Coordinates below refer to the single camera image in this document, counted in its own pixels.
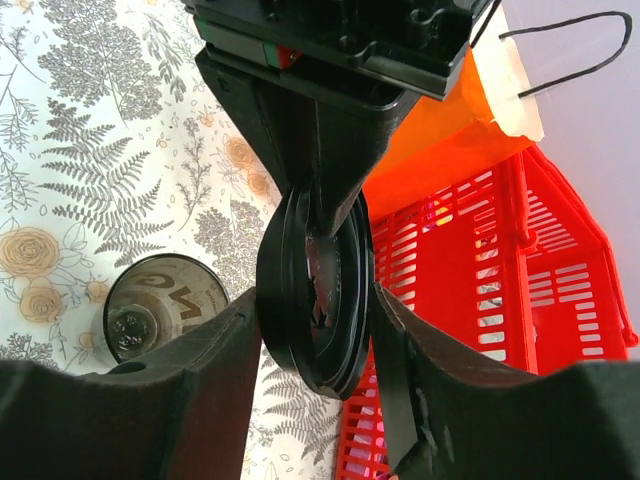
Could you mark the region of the black coffee lid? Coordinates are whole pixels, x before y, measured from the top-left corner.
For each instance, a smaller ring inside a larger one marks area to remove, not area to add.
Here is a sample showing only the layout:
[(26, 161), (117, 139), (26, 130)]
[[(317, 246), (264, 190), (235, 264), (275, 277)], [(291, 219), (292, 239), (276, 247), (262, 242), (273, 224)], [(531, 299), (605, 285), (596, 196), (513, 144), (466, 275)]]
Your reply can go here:
[(256, 265), (256, 315), (280, 368), (319, 395), (346, 400), (369, 351), (371, 228), (358, 196), (337, 232), (322, 233), (313, 192), (311, 180), (291, 188), (267, 226)]

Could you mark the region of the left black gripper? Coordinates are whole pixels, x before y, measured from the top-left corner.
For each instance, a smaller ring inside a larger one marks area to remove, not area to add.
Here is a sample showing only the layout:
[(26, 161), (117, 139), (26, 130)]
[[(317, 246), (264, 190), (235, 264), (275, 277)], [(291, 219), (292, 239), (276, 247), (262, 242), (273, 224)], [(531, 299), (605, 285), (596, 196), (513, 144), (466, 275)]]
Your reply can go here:
[(489, 6), (487, 1), (184, 4), (211, 46), (196, 57), (205, 83), (281, 192), (313, 181), (316, 218), (327, 234), (337, 232), (366, 177), (387, 153), (392, 135), (417, 103), (415, 92), (443, 100), (452, 90), (473, 28)]

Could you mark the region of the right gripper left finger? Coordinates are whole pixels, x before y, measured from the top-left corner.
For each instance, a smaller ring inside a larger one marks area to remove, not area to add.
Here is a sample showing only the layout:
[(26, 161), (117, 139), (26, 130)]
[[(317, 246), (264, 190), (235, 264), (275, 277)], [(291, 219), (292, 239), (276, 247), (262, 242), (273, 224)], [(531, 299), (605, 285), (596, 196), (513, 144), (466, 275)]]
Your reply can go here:
[(248, 290), (104, 374), (1, 364), (5, 479), (237, 479), (261, 338)]

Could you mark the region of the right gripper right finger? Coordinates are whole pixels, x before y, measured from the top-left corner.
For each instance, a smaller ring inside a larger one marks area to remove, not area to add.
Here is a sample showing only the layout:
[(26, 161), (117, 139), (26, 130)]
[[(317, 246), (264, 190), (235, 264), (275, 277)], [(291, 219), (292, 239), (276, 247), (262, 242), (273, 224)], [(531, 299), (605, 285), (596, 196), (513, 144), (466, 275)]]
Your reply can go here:
[(639, 366), (583, 362), (540, 376), (370, 299), (391, 471), (401, 479), (635, 479)]

